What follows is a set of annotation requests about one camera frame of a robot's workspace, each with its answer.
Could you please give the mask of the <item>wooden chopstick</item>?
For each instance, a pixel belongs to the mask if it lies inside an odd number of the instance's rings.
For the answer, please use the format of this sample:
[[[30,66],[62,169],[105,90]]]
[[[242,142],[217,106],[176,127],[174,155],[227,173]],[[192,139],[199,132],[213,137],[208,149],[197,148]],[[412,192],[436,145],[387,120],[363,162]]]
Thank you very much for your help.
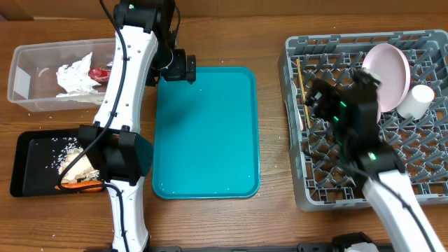
[[[296,59],[296,65],[297,65],[297,73],[298,73],[298,80],[299,80],[298,82],[300,84],[302,101],[303,101],[303,104],[304,104],[304,113],[305,113],[305,119],[306,119],[306,126],[307,126],[307,129],[309,129],[310,128],[309,112],[308,112],[307,105],[305,104],[305,102],[306,102],[306,91],[305,91],[305,85],[303,83],[302,70],[301,70],[301,65],[300,65],[299,58]]]

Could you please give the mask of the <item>orange carrot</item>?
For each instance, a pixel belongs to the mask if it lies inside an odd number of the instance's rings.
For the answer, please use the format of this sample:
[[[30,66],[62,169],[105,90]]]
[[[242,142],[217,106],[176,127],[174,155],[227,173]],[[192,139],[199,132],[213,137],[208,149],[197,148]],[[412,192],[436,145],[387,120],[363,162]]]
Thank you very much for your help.
[[[95,193],[102,191],[104,189],[104,184],[101,181],[84,181],[56,185],[55,188],[60,191],[71,193]]]

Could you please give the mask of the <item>white napkin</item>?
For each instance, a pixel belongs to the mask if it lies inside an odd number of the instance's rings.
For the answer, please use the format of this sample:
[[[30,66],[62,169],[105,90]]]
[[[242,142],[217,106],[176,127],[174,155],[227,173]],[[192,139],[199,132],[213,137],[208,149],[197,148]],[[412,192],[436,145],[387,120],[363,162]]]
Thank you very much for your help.
[[[71,66],[64,64],[57,70],[57,84],[66,92],[57,94],[56,98],[95,105],[102,103],[104,94],[95,90],[100,83],[89,76],[91,61],[92,52]]]

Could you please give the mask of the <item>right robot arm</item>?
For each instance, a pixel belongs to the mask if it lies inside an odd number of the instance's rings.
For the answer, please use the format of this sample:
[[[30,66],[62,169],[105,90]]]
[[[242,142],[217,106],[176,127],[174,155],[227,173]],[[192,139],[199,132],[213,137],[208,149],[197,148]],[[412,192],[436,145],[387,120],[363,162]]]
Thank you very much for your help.
[[[377,124],[375,79],[357,80],[341,90],[316,79],[305,104],[328,121],[340,147],[339,159],[311,158],[349,172],[383,223],[395,251],[444,251],[445,247],[417,202],[405,166],[395,149],[381,140]]]

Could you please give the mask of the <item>white round plate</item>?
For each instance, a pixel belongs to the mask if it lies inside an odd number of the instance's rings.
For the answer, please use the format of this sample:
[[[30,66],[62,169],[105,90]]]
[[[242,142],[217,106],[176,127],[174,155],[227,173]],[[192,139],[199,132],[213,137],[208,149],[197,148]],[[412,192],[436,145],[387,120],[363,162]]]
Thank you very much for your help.
[[[410,87],[410,66],[400,49],[388,43],[376,45],[365,56],[362,67],[380,82],[379,113],[392,111],[403,102]]]

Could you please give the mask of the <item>white paper cup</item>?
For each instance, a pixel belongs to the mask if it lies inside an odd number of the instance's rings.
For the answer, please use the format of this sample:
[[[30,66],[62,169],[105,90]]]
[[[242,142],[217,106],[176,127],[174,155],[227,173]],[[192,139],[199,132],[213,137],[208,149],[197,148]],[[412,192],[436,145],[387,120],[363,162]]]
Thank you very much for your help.
[[[416,85],[408,93],[403,102],[397,107],[398,114],[408,119],[421,119],[435,98],[432,88],[427,85]]]

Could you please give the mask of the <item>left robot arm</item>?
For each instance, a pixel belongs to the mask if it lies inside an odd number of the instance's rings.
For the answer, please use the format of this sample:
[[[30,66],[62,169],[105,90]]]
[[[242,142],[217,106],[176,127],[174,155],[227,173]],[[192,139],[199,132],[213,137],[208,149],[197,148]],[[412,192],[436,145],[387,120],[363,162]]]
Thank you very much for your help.
[[[144,181],[153,146],[141,136],[146,87],[159,81],[196,80],[196,58],[176,47],[171,30],[180,10],[174,0],[121,1],[107,13],[115,29],[115,53],[104,100],[91,126],[78,131],[83,152],[99,171],[113,212],[111,251],[149,251],[144,222]]]

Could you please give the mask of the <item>food scraps pile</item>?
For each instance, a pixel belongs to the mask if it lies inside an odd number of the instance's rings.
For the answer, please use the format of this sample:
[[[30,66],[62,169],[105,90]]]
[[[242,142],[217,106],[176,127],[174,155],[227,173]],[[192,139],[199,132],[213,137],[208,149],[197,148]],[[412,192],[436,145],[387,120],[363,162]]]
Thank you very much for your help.
[[[49,143],[50,164],[47,164],[45,168],[56,171],[58,176],[83,152],[83,147],[74,136],[53,137]],[[99,171],[93,168],[87,155],[84,155],[64,175],[62,183],[72,184],[98,179]]]

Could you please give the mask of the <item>red snack wrapper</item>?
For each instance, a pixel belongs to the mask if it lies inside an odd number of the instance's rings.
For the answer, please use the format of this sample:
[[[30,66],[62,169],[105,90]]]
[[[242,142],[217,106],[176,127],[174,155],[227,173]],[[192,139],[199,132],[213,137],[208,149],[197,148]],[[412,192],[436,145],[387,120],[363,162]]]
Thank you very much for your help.
[[[98,83],[107,83],[109,81],[110,75],[110,69],[102,69],[99,67],[91,68],[91,70],[89,70],[88,72],[88,76]]]

